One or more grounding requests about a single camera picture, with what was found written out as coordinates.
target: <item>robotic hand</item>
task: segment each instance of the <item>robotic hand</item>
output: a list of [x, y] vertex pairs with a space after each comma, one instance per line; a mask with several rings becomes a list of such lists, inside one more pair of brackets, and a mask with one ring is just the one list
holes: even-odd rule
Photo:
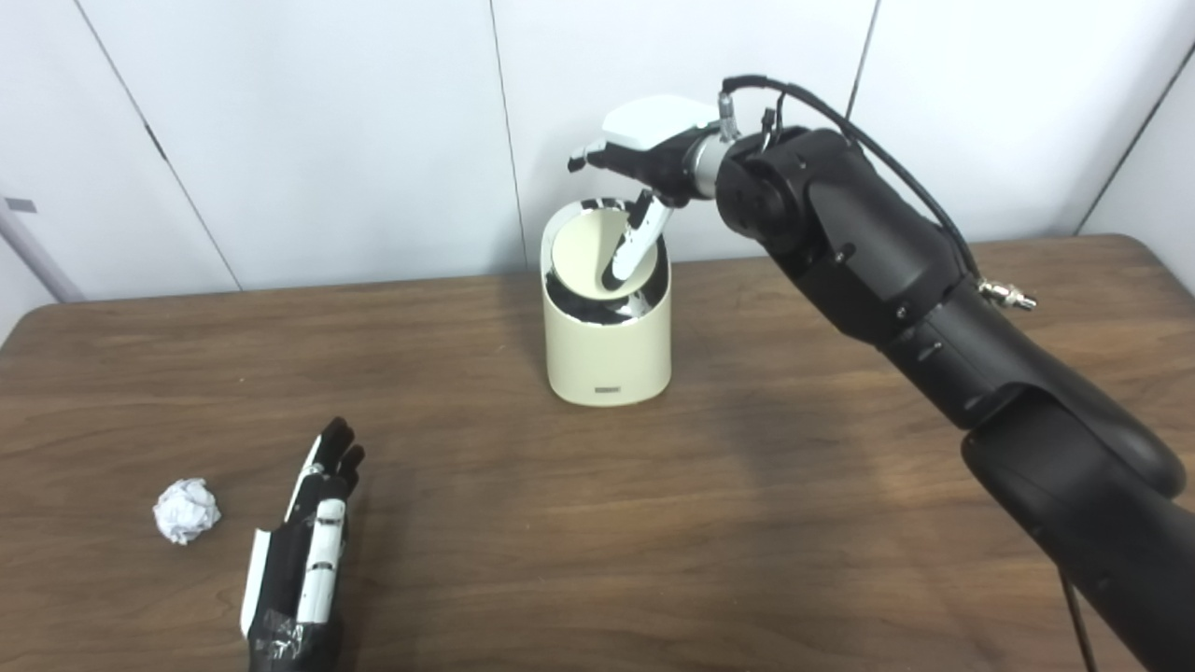
[[336, 573], [348, 538], [348, 499], [364, 448], [341, 417], [315, 438], [282, 525], [258, 530], [245, 581], [240, 630], [249, 668], [331, 672], [343, 625], [333, 613]]
[[[780, 96], [748, 136], [730, 102], [744, 87]], [[785, 128], [785, 97], [840, 130]], [[727, 226], [758, 240], [842, 334], [878, 349], [968, 432], [967, 466], [1058, 564], [1089, 668], [1072, 585], [1151, 672], [1195, 670], [1195, 515], [1172, 501], [1185, 485], [1182, 463], [999, 313], [1036, 301], [980, 275], [949, 216], [895, 159], [808, 91], [756, 75], [727, 79], [717, 108], [648, 98], [611, 112], [603, 130], [569, 170], [589, 164], [648, 187], [607, 268], [614, 287], [672, 208], [713, 200]], [[878, 176], [863, 147], [938, 225]]]

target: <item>cream trash can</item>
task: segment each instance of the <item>cream trash can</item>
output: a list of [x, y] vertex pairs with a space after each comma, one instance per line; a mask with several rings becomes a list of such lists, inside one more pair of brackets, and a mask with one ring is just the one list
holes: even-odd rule
[[569, 203], [544, 231], [547, 379], [566, 402], [633, 404], [672, 379], [672, 267], [663, 238], [620, 288], [601, 285], [630, 207], [619, 198]]

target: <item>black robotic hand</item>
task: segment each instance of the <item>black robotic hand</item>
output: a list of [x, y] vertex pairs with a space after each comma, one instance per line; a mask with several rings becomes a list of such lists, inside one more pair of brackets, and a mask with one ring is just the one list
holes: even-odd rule
[[317, 436], [282, 525], [253, 538], [240, 628], [249, 668], [330, 672], [343, 624], [335, 612], [337, 569], [348, 538], [348, 499], [364, 448], [337, 417]]

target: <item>white robotic hand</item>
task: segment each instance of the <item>white robotic hand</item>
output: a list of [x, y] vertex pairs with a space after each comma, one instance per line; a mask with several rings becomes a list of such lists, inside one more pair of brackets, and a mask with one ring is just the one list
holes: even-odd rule
[[272, 532], [253, 537], [241, 634], [250, 670], [331, 672], [343, 624], [333, 610], [336, 578], [347, 539], [347, 502], [357, 484], [364, 450], [335, 419], [315, 438], [290, 505]]
[[711, 142], [729, 147], [737, 132], [729, 108], [706, 105], [678, 96], [652, 96], [627, 103], [606, 115], [602, 138], [569, 158], [569, 171], [586, 165], [636, 179], [644, 189], [626, 221], [626, 231], [602, 273], [602, 285], [618, 289], [631, 276], [660, 237], [676, 208], [691, 198], [709, 198], [699, 189], [697, 167]]

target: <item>black cable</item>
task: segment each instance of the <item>black cable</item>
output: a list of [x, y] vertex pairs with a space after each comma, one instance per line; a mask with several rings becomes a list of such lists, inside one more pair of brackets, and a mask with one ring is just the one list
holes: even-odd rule
[[1083, 654], [1083, 664], [1087, 672], [1099, 672], [1096, 667], [1096, 654], [1091, 650], [1091, 640], [1087, 639], [1087, 627], [1083, 624], [1083, 611], [1079, 598], [1074, 594], [1074, 586], [1067, 580], [1061, 570], [1058, 578], [1062, 580], [1062, 594], [1066, 595], [1066, 609], [1071, 612], [1071, 624], [1074, 625], [1074, 636], [1079, 640], [1079, 653]]
[[913, 190], [913, 194], [915, 194], [917, 197], [920, 198], [921, 202], [930, 209], [934, 219], [938, 220], [938, 225], [942, 226], [942, 228], [946, 232], [946, 236], [949, 236], [951, 242], [954, 242], [955, 248], [962, 257], [963, 265], [967, 267], [967, 270], [970, 271], [976, 280], [982, 277], [979, 271], [979, 264], [975, 263], [975, 257], [972, 255], [970, 246], [967, 245], [967, 239], [963, 238], [963, 234], [958, 231], [958, 227], [955, 226], [954, 220], [950, 219], [946, 210], [938, 204], [933, 196], [930, 195], [925, 187], [921, 187], [921, 183], [918, 182], [917, 178], [914, 178], [913, 175], [905, 169], [905, 166], [900, 165], [900, 161], [885, 152], [878, 142], [872, 140], [871, 136], [864, 133], [859, 127], [854, 126], [851, 120], [838, 114], [838, 111], [834, 110], [834, 108], [831, 108], [825, 100], [814, 96], [810, 91], [797, 86], [796, 84], [789, 84], [755, 74], [730, 77], [722, 80], [723, 93], [730, 94], [740, 88], [771, 88], [772, 91], [779, 91], [784, 96], [791, 96], [838, 124], [839, 129], [842, 130], [842, 135], [845, 135], [847, 140], [856, 140], [868, 149], [871, 149], [871, 153], [883, 161], [884, 165], [891, 169], [891, 171], [896, 173], [896, 177], [907, 184], [908, 188]]

